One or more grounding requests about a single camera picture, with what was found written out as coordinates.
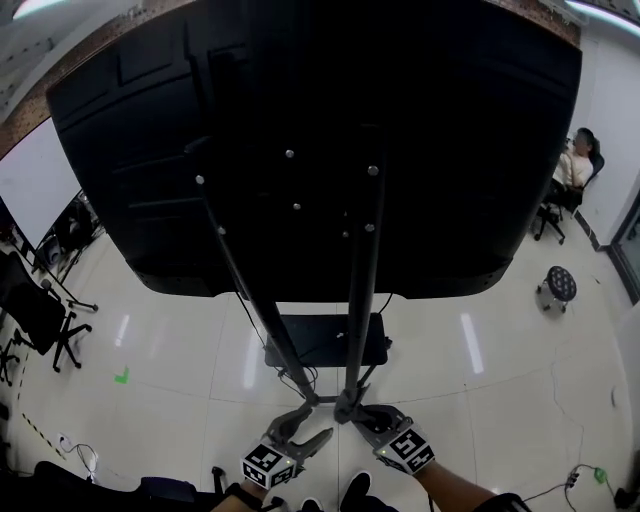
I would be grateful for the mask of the black t-shirt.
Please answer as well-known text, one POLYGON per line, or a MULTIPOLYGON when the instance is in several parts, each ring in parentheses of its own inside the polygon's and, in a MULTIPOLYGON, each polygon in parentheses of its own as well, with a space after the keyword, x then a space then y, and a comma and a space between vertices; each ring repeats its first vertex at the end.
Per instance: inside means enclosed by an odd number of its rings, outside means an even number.
POLYGON ((523 499, 513 493, 494 495, 473 512, 532 512, 523 499))

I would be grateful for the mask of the white projection screen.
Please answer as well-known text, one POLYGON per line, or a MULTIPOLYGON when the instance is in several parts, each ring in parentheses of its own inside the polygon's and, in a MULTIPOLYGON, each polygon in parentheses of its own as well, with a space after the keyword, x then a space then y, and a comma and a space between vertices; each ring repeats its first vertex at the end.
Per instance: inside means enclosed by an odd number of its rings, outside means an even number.
POLYGON ((80 190, 51 119, 0 158, 0 199, 32 247, 80 190))

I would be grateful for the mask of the long ceiling light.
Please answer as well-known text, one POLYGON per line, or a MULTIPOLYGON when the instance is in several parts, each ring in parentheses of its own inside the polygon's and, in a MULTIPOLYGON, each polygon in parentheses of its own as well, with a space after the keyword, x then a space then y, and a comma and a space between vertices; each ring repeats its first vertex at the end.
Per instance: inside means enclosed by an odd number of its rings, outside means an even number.
POLYGON ((640 0, 564 0, 575 11, 640 38, 640 0))
POLYGON ((12 15, 12 20, 19 20, 36 12, 48 9, 67 0, 22 0, 12 15))

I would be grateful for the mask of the person's dark trousers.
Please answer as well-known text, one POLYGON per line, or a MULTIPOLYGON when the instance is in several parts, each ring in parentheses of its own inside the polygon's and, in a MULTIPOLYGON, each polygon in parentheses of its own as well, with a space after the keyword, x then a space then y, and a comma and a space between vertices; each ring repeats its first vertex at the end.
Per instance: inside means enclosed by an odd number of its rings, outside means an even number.
POLYGON ((378 497, 365 495, 361 500, 360 512, 399 512, 394 507, 384 503, 378 497))

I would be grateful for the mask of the person's left forearm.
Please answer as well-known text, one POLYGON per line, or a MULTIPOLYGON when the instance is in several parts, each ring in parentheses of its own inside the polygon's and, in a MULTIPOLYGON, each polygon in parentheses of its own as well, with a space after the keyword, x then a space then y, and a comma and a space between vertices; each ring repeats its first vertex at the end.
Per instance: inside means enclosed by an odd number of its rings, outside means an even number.
MULTIPOLYGON (((246 490, 253 496, 259 498, 262 501, 262 505, 263 505, 263 502, 268 494, 267 490, 265 490, 264 488, 262 488, 261 486, 257 485, 256 483, 250 480, 244 480, 242 483, 238 483, 238 484, 240 484, 244 490, 246 490)), ((246 507, 241 501, 239 501, 235 497, 229 497, 229 498, 224 497, 222 501, 211 510, 211 512, 258 512, 259 510, 252 510, 246 507)))

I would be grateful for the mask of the black framed glass door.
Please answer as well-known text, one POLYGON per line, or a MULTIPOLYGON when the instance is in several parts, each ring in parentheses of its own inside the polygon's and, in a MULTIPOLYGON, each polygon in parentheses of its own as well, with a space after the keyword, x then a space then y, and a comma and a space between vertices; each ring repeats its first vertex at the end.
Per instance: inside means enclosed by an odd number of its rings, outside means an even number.
POLYGON ((608 254, 633 305, 640 301, 640 172, 608 254))

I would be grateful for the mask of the black TV stand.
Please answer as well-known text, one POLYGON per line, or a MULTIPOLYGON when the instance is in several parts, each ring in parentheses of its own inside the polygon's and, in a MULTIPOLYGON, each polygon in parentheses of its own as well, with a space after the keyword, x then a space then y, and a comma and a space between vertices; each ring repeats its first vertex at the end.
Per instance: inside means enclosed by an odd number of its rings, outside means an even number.
MULTIPOLYGON (((266 359, 308 406, 320 368, 364 386, 387 359, 372 310, 389 134, 377 2, 231 0, 238 50, 208 63, 219 113, 186 149, 234 291, 266 332, 266 359)), ((337 397, 331 398, 335 407, 337 397)))

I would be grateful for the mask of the black round stool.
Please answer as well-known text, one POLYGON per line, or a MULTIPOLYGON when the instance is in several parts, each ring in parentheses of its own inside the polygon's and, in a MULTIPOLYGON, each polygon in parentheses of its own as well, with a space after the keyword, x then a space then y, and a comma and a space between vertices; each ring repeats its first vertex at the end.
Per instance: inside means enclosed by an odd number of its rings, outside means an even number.
POLYGON ((568 304, 576 298, 577 284, 567 269, 554 265, 536 286, 535 292, 544 312, 558 310, 565 314, 568 304))

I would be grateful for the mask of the person's right forearm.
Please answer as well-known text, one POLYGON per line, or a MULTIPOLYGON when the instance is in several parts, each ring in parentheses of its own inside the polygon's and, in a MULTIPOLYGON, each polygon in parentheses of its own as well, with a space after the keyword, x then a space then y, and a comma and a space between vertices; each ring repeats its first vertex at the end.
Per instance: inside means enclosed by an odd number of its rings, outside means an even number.
POLYGON ((449 471, 435 460, 413 477, 435 502, 441 512, 474 512, 495 494, 449 471))

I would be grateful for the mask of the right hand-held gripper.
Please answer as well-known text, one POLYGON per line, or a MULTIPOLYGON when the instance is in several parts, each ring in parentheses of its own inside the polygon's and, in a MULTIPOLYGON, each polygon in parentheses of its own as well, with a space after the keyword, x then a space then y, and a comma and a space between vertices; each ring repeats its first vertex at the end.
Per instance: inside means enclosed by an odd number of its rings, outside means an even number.
POLYGON ((368 420, 352 421, 374 456, 384 465, 414 475, 435 460, 425 432, 397 407, 387 404, 366 406, 368 420), (389 427, 404 427, 388 440, 389 427))

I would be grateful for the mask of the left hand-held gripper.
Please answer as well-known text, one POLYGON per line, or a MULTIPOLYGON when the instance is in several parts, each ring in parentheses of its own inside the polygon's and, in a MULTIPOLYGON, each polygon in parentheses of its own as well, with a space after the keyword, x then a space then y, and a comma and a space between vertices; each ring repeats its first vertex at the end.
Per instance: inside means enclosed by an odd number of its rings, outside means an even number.
POLYGON ((273 419, 265 436, 254 442, 240 459, 241 475, 264 490, 297 478, 303 471, 301 464, 331 440, 334 428, 326 428, 302 444, 289 442, 289 455, 272 441, 289 441, 312 413, 311 406, 301 406, 273 419))

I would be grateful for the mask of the black television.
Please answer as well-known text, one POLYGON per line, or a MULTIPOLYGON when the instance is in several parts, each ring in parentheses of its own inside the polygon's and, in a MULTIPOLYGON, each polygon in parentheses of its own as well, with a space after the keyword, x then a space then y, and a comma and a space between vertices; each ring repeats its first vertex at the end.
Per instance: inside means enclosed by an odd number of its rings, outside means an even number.
POLYGON ((486 0, 195 0, 47 94, 70 165, 151 290, 244 276, 343 302, 471 295, 511 263, 564 145, 581 51, 486 0))

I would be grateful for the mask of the black office chair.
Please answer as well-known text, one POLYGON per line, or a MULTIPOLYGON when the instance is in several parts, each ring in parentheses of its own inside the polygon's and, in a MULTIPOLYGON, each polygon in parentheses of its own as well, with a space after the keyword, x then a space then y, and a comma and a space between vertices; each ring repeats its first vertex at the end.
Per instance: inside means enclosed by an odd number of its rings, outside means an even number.
POLYGON ((558 243, 563 245, 566 235, 561 229, 564 220, 564 213, 573 216, 581 206, 585 188, 594 180, 599 172, 604 168, 605 159, 601 154, 597 154, 592 160, 593 173, 582 187, 565 186, 563 189, 559 185, 552 185, 550 191, 538 207, 535 221, 539 221, 539 227, 534 232, 534 240, 539 241, 547 227, 552 228, 558 238, 558 243))
POLYGON ((55 349, 52 364, 55 372, 60 372, 63 350, 77 369, 82 368, 71 340, 83 332, 90 333, 92 326, 73 326, 77 314, 65 308, 49 281, 43 280, 38 285, 32 279, 17 252, 0 251, 0 309, 18 324, 20 334, 15 341, 25 343, 41 356, 55 349))
POLYGON ((143 477, 134 490, 119 491, 45 461, 29 481, 28 497, 47 512, 207 512, 210 505, 185 481, 143 477))

